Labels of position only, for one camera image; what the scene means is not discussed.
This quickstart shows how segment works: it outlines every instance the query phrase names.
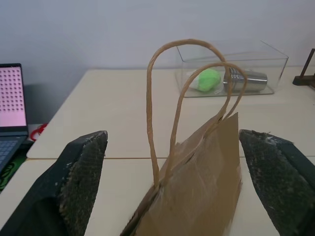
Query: brown paper bag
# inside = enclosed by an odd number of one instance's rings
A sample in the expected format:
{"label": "brown paper bag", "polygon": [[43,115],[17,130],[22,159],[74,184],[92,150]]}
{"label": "brown paper bag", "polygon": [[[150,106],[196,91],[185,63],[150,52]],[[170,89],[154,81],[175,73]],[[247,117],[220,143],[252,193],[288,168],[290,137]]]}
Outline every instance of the brown paper bag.
{"label": "brown paper bag", "polygon": [[[195,44],[214,52],[221,62],[196,70],[180,94],[170,139],[170,154],[159,171],[152,130],[152,68],[165,50],[184,44]],[[203,70],[224,66],[229,78],[225,104],[181,144],[176,144],[176,131],[184,94],[190,83]],[[223,117],[232,93],[229,68],[238,70],[245,84],[236,103]],[[241,189],[238,145],[238,116],[229,117],[239,103],[247,83],[246,74],[225,62],[211,44],[187,39],[165,44],[152,57],[147,70],[147,132],[151,150],[154,185],[148,191],[122,236],[221,236],[226,235],[233,219]]]}

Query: twisted paper handle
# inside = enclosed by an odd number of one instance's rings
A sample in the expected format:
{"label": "twisted paper handle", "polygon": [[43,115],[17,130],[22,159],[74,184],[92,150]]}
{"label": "twisted paper handle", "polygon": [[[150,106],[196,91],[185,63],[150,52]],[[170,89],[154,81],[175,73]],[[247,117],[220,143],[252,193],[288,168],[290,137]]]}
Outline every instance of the twisted paper handle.
{"label": "twisted paper handle", "polygon": [[[158,186],[159,186],[159,168],[158,168],[157,155],[156,155],[156,151],[155,151],[155,147],[154,147],[153,128],[152,128],[152,68],[153,68],[153,65],[154,65],[156,59],[158,58],[158,56],[162,52],[164,52],[167,49],[170,49],[172,47],[186,45],[186,44],[199,45],[199,46],[208,48],[209,50],[211,50],[213,53],[215,53],[218,56],[218,58],[220,59],[221,62],[211,63],[211,64],[208,64],[208,65],[205,65],[205,66],[199,68],[198,70],[193,72],[193,74],[189,77],[189,79],[184,84],[184,87],[183,87],[181,94],[178,98],[178,103],[177,103],[177,108],[176,108],[176,113],[175,113],[175,119],[174,119],[173,129],[172,129],[171,138],[170,138],[170,150],[169,150],[169,157],[168,157],[169,160],[168,160],[166,173],[165,173],[165,180],[166,181],[171,176],[171,167],[173,164],[175,144],[176,144],[176,133],[177,133],[177,127],[178,127],[178,122],[179,122],[179,116],[181,113],[183,98],[184,98],[186,91],[189,88],[189,85],[192,83],[192,81],[202,71],[204,71],[208,68],[211,68],[211,67],[224,66],[225,67],[225,73],[226,73],[226,75],[228,75],[227,76],[228,77],[228,93],[227,93],[226,101],[225,101],[224,105],[222,106],[222,108],[219,110],[219,112],[215,115],[215,120],[212,123],[212,125],[210,125],[207,128],[207,131],[210,131],[210,132],[211,132],[211,129],[213,128],[214,125],[227,119],[233,113],[237,104],[241,100],[241,97],[244,94],[246,84],[247,84],[247,75],[245,74],[245,72],[241,68],[239,68],[238,66],[231,64],[231,63],[228,63],[228,62],[225,62],[224,56],[214,46],[212,46],[210,43],[207,43],[205,41],[201,41],[201,40],[197,40],[197,39],[184,39],[184,40],[173,41],[173,42],[165,44],[164,46],[159,48],[154,53],[153,57],[150,60],[148,68],[147,68],[147,134],[148,134],[149,145],[150,145],[151,161],[152,161],[152,168],[153,168],[153,180],[154,180],[155,188],[158,188]],[[243,85],[242,90],[240,91],[240,94],[239,94],[234,106],[227,113],[227,115],[223,118],[223,116],[226,112],[227,105],[228,105],[228,103],[231,99],[231,95],[232,95],[232,81],[231,81],[231,75],[230,75],[229,68],[234,68],[241,73],[241,75],[244,77],[244,85]]]}

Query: transparent container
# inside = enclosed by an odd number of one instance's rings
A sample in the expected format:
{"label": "transparent container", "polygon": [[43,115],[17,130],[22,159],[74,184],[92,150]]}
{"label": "transparent container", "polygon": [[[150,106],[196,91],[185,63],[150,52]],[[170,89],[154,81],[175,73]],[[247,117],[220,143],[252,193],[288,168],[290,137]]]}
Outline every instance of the transparent container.
{"label": "transparent container", "polygon": [[[224,55],[227,62],[239,66],[246,72],[249,79],[245,95],[275,93],[288,56],[258,40],[222,40],[210,43]],[[177,50],[177,60],[181,66],[175,70],[175,77],[180,91],[195,70],[209,63],[220,61],[212,51],[201,46],[183,45],[177,47]],[[227,77],[224,67],[211,69],[220,74],[220,82],[210,89],[203,87],[200,90],[197,85],[199,79],[197,76],[185,97],[226,96]],[[243,77],[233,69],[230,72],[233,95],[238,95],[243,86]]]}

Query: beige table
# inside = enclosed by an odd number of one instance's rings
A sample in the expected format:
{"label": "beige table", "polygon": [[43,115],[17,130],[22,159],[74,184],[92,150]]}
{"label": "beige table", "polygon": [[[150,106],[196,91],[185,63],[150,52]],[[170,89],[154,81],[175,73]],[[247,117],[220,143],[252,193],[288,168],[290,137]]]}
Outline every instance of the beige table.
{"label": "beige table", "polygon": [[[315,156],[315,125],[311,125],[315,117],[315,92],[291,83],[301,69],[286,68],[273,95],[244,96],[237,109],[239,124],[240,128],[271,132],[291,140],[306,156]],[[274,71],[269,68],[268,74]],[[68,142],[98,130],[108,131],[108,158],[150,157],[145,95],[145,70],[88,71],[32,146],[28,158],[57,158]],[[153,125],[158,157],[168,155],[178,96],[174,71],[154,70]],[[214,116],[224,100],[184,99],[177,141],[186,139]]]}
{"label": "beige table", "polygon": [[[165,159],[159,159],[161,166]],[[0,194],[0,228],[28,189],[54,160],[25,162]],[[241,158],[243,186],[231,226],[231,236],[278,236]],[[86,236],[117,236],[123,230],[153,182],[149,159],[105,159]]]}

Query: pink laptop screen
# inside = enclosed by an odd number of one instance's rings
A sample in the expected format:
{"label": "pink laptop screen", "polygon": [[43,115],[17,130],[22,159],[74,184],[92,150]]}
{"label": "pink laptop screen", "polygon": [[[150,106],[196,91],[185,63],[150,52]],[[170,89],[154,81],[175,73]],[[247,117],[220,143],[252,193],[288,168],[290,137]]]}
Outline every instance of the pink laptop screen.
{"label": "pink laptop screen", "polygon": [[0,127],[26,126],[20,67],[0,68]]}

